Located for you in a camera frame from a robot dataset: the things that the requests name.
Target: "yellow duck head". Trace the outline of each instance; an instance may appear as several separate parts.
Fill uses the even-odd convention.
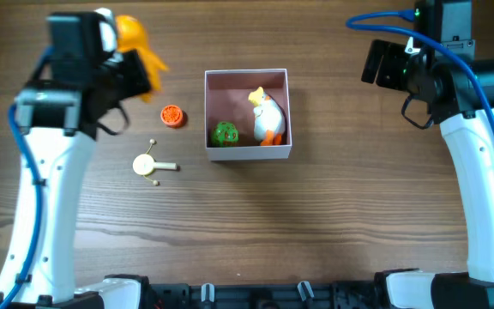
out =
[[[266,94],[264,93],[264,89],[259,87],[257,90],[253,91],[249,94],[249,102],[255,107],[260,106]]]
[[[148,103],[152,98],[153,91],[161,91],[161,81],[158,71],[167,71],[169,68],[153,51],[148,44],[148,33],[142,24],[134,17],[129,15],[119,15],[116,17],[117,30],[117,51],[128,52],[135,49],[138,52],[144,69],[148,74],[152,92],[141,94],[141,99]]]

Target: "square box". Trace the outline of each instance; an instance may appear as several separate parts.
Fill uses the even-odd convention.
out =
[[[254,138],[255,114],[249,93],[263,87],[281,107],[286,131],[281,145],[260,146]],[[239,131],[236,147],[211,145],[211,132],[221,121]],[[286,69],[205,71],[205,148],[211,161],[287,159],[292,147],[289,86]]]

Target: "toy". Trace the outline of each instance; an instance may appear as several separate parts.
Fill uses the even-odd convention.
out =
[[[219,122],[211,133],[211,143],[214,147],[233,147],[239,141],[239,132],[233,123]]]
[[[141,154],[135,158],[133,161],[133,170],[135,173],[141,175],[147,180],[150,180],[154,185],[160,185],[160,182],[154,179],[150,179],[148,176],[152,174],[156,169],[164,169],[164,170],[173,170],[176,171],[178,169],[177,163],[163,163],[156,162],[154,158],[148,154],[152,147],[155,145],[155,140],[150,140],[150,148],[146,154]]]
[[[161,111],[161,121],[170,128],[180,128],[184,125],[184,113],[178,106],[165,106]]]
[[[285,117],[280,106],[262,87],[249,94],[249,102],[255,106],[255,139],[261,142],[261,146],[281,145]]]
[[[116,17],[117,30],[119,36],[117,38],[117,51],[128,52],[136,50],[144,64],[144,69],[148,74],[152,91],[150,93],[141,94],[141,99],[148,103],[154,91],[161,91],[161,81],[158,70],[168,71],[169,68],[161,61],[161,59],[150,50],[148,45],[148,34],[142,24],[135,18],[129,15],[119,15]]]

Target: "orange bottle cap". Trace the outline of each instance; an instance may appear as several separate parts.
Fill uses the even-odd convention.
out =
[[[170,128],[180,128],[184,124],[184,114],[178,106],[165,106],[161,111],[161,121]]]

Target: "orange plush toy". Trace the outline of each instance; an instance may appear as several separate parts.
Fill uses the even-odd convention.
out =
[[[117,38],[117,51],[128,52],[135,49],[138,56],[144,64],[144,69],[148,74],[152,91],[147,94],[141,94],[141,99],[148,103],[154,91],[161,90],[161,81],[159,71],[167,71],[169,68],[161,61],[161,59],[148,45],[148,34],[142,24],[135,18],[129,15],[120,15],[116,18],[117,30],[119,32]]]

